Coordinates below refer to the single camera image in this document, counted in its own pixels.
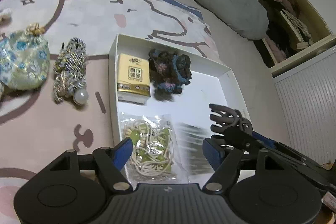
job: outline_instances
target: white radiator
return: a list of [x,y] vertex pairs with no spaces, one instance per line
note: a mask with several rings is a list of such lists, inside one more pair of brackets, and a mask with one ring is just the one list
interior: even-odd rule
[[274,78],[291,147],[320,164],[336,159],[336,46]]

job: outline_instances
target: twisted rope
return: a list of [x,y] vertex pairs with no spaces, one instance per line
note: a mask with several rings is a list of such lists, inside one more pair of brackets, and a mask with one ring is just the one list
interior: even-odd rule
[[61,103],[63,97],[73,96],[78,89],[86,88],[85,43],[79,38],[72,38],[66,48],[62,43],[54,65],[56,78],[53,87],[53,97],[56,103]]
[[[125,125],[124,133],[126,137],[131,137],[132,130],[139,130],[141,137],[136,145],[133,146],[131,155],[131,163],[136,171],[145,177],[158,177],[164,173],[170,173],[170,168],[174,157],[174,144],[171,139],[171,129],[169,129],[168,139],[166,140],[166,147],[158,149],[159,140],[164,135],[163,130],[157,131],[151,125],[144,121],[135,121],[133,124]],[[143,151],[148,160],[143,160],[139,152]]]

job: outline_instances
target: plastic bag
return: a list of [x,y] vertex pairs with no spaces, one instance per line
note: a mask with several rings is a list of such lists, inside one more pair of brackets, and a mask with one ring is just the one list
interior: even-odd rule
[[186,123],[178,123],[176,130],[180,133],[177,139],[182,164],[189,174],[189,180],[192,180],[194,175],[212,174],[214,171],[203,155],[204,138],[210,137],[211,132]]
[[123,137],[133,142],[133,153],[126,164],[126,176],[137,183],[188,183],[181,164],[170,115],[145,117],[121,113]]

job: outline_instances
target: pink cheek pattern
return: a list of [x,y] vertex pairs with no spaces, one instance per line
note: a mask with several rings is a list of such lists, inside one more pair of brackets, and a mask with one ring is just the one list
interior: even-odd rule
[[12,219],[17,219],[13,200],[19,189],[20,187],[18,186],[0,187],[0,213]]
[[114,19],[116,20],[117,22],[117,25],[120,27],[120,28],[125,28],[126,27],[126,17],[124,15],[121,15],[121,14],[114,14]]

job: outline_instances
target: green bead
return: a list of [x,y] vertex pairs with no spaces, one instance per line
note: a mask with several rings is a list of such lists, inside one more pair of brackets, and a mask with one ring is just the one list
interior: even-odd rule
[[140,131],[144,131],[145,133],[149,133],[149,132],[147,131],[147,130],[148,130],[148,127],[147,127],[147,125],[145,125],[145,124],[139,124],[138,129],[139,129]]
[[133,145],[137,145],[137,142],[140,140],[140,132],[139,130],[132,130],[131,132],[131,136],[130,136]]
[[168,166],[168,168],[166,169],[166,171],[171,172],[171,164]]
[[162,156],[162,155],[159,155],[159,156],[157,156],[156,158],[157,158],[159,161],[164,161],[164,160],[165,160],[164,156]]
[[163,132],[164,135],[169,135],[169,128],[165,128],[165,129],[160,130],[160,133],[162,133],[162,132]]
[[145,151],[144,150],[138,151],[138,155],[141,156],[141,157],[143,157],[143,155],[145,155]]
[[141,162],[145,162],[145,161],[151,161],[152,159],[147,155],[147,154],[144,154],[142,156],[142,161]]

